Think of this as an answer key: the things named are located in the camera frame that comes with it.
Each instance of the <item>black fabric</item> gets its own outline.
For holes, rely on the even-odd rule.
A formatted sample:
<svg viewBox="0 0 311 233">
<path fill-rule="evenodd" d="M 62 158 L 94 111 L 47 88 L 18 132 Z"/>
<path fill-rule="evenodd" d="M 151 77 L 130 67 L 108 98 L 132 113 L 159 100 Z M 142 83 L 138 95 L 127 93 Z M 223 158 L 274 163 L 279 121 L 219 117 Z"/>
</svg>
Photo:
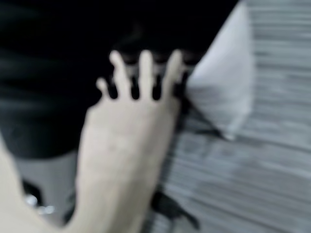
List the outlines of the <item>black fabric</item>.
<svg viewBox="0 0 311 233">
<path fill-rule="evenodd" d="M 69 150 L 43 141 L 69 136 L 66 119 L 84 119 L 101 98 L 95 82 L 111 76 L 112 49 L 206 51 L 236 2 L 0 0 L 0 128 L 10 132 L 19 125 L 24 137 L 40 135 L 48 154 Z M 75 125 L 77 140 L 81 122 Z M 41 133 L 32 132 L 38 127 Z M 4 134 L 6 142 L 15 140 L 10 135 Z"/>
</svg>

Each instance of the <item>finger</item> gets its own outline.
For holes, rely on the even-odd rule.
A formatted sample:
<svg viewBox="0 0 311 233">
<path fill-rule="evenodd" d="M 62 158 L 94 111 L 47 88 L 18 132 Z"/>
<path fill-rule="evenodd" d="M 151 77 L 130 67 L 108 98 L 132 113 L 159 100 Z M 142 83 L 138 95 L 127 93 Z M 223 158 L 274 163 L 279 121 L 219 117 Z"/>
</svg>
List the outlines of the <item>finger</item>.
<svg viewBox="0 0 311 233">
<path fill-rule="evenodd" d="M 153 58 L 150 51 L 143 51 L 139 58 L 139 90 L 142 98 L 152 98 L 152 88 L 155 82 L 153 76 Z"/>
<path fill-rule="evenodd" d="M 173 88 L 176 83 L 179 83 L 184 73 L 184 66 L 182 61 L 182 53 L 175 50 L 170 56 L 165 76 L 162 81 L 162 97 L 167 98 L 173 95 Z"/>
<path fill-rule="evenodd" d="M 114 65 L 115 70 L 112 81 L 117 87 L 118 98 L 130 98 L 131 83 L 126 74 L 125 63 L 117 51 L 112 51 L 110 61 Z"/>
<path fill-rule="evenodd" d="M 96 87 L 99 89 L 103 96 L 109 96 L 107 83 L 103 78 L 98 78 L 96 81 Z"/>
</svg>

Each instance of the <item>gray floor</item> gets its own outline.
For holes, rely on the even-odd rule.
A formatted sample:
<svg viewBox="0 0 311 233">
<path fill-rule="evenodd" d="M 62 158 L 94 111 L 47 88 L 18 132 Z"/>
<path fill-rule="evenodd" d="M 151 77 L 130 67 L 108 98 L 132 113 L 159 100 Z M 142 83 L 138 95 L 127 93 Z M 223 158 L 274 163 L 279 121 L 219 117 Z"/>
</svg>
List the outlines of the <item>gray floor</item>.
<svg viewBox="0 0 311 233">
<path fill-rule="evenodd" d="M 258 65 L 236 142 L 198 132 L 194 112 L 164 167 L 165 192 L 204 233 L 311 233 L 311 1 L 249 0 Z M 144 232 L 167 232 L 156 216 Z"/>
</svg>

